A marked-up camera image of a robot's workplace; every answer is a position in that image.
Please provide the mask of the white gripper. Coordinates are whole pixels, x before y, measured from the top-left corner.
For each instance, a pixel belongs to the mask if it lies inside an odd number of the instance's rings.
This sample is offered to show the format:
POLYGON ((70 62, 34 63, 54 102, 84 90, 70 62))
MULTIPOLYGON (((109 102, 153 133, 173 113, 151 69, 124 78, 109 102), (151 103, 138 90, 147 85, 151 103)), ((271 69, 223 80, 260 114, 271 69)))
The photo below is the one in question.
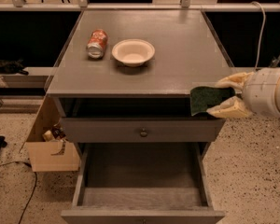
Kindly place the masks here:
POLYGON ((243 100, 237 96, 206 112, 216 118, 248 118, 252 112, 265 117, 280 118, 280 68, 263 68, 256 72, 241 72, 224 77, 216 88, 233 88, 242 91, 243 100))

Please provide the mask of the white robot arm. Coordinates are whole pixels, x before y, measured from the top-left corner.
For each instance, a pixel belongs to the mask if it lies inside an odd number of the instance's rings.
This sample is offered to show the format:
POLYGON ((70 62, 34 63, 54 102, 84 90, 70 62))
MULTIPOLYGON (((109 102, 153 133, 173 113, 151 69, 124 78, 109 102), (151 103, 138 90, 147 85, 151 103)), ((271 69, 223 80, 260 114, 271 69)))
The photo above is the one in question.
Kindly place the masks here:
POLYGON ((206 112, 216 118, 247 118, 253 114, 280 118, 280 68, 236 73, 222 78, 216 88, 233 88, 241 97, 232 96, 206 112))

